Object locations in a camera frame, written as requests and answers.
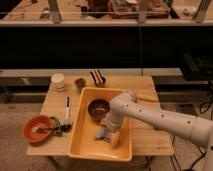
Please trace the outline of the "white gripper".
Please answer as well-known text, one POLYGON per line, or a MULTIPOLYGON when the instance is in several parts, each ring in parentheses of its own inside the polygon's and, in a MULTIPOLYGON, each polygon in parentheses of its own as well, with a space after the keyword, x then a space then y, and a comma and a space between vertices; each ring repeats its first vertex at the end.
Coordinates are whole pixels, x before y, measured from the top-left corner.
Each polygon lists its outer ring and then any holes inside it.
POLYGON ((123 116, 114 113, 108 113, 106 117, 101 120, 103 138, 108 141, 113 148, 115 148, 119 142, 123 121, 123 116))

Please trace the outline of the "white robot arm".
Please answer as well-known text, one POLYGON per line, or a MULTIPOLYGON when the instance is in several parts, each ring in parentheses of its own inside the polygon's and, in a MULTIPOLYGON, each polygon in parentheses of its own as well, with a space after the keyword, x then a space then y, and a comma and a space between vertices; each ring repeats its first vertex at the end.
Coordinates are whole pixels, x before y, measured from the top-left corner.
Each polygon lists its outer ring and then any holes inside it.
POLYGON ((122 92, 110 102, 102 123, 111 132, 119 130, 125 117, 143 121, 206 149, 203 171, 213 171, 213 121, 201 117, 140 105, 132 92, 122 92))

